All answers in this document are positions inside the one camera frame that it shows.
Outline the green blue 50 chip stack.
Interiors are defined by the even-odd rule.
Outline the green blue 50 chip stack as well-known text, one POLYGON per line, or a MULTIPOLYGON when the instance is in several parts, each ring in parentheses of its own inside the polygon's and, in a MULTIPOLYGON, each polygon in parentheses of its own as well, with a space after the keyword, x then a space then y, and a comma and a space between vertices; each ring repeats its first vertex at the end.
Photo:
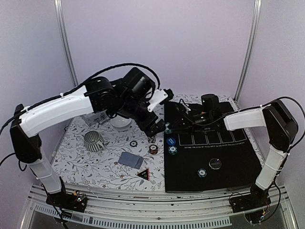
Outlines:
POLYGON ((171 134, 172 130, 169 128, 170 123, 165 123, 165 130, 164 133, 165 134, 171 134))

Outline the blue small blind button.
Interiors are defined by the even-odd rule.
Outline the blue small blind button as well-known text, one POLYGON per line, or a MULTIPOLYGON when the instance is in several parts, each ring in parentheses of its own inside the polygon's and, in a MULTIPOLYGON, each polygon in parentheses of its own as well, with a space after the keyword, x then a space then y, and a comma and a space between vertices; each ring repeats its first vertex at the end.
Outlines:
POLYGON ((169 145, 169 146, 174 146, 176 144, 176 140, 175 138, 173 137, 169 137, 166 139, 166 143, 169 145))

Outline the clear round dealer button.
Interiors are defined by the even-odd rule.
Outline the clear round dealer button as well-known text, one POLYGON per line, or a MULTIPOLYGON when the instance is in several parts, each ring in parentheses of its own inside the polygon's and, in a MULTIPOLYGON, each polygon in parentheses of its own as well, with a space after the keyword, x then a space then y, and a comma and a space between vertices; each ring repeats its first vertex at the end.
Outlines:
POLYGON ((218 170, 218 169, 221 168, 221 166, 222 166, 222 162, 221 162, 220 159, 218 159, 218 158, 212 158, 212 159, 210 159, 210 161, 209 161, 209 167, 210 167, 211 169, 213 169, 213 170, 218 170))

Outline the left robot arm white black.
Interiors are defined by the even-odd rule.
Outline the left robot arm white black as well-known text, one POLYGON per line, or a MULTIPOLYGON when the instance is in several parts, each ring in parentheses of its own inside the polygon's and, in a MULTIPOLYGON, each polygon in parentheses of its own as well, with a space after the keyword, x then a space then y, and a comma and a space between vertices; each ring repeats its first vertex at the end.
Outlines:
POLYGON ((16 157, 34 172, 46 191, 60 207, 67 207, 71 197, 64 191, 59 176, 41 151, 39 132, 48 127, 81 115, 106 111, 136 122, 148 137, 164 130, 154 108, 168 99, 163 89, 156 89, 147 76, 135 77, 131 82, 119 79, 111 83, 105 77, 89 80, 71 94, 61 95, 34 108, 18 105, 10 127, 16 157))

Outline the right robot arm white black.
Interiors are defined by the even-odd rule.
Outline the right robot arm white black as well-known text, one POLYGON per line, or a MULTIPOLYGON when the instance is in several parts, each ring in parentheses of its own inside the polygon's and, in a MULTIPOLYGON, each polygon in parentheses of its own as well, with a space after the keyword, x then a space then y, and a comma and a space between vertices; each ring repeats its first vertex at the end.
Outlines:
POLYGON ((281 172, 298 132, 298 124, 282 97, 264 105, 238 111, 225 111, 218 98, 203 98, 202 104, 186 104, 184 100, 173 103, 176 117, 168 129, 177 133, 193 133, 212 127, 214 130, 265 127, 269 137, 269 152, 263 168, 255 181, 255 187, 267 190, 281 172))

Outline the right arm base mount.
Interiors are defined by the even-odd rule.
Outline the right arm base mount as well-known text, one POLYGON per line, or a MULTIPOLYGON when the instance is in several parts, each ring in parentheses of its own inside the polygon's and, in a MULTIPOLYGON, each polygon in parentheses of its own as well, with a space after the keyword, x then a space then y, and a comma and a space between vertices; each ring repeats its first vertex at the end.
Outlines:
POLYGON ((229 197, 229 204, 233 212, 236 213, 264 206, 267 207, 271 204, 271 200, 268 189, 260 189, 256 184, 253 184, 250 188, 250 193, 247 195, 234 192, 229 197))

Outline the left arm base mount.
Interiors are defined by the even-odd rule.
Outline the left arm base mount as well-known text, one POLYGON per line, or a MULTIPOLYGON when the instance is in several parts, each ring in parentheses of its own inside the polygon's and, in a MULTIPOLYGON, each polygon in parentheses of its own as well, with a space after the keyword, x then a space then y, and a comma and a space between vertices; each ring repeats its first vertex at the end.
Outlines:
POLYGON ((87 206, 87 195, 78 190, 69 194, 64 185, 59 193, 47 193, 46 203, 55 207, 84 213, 87 206))

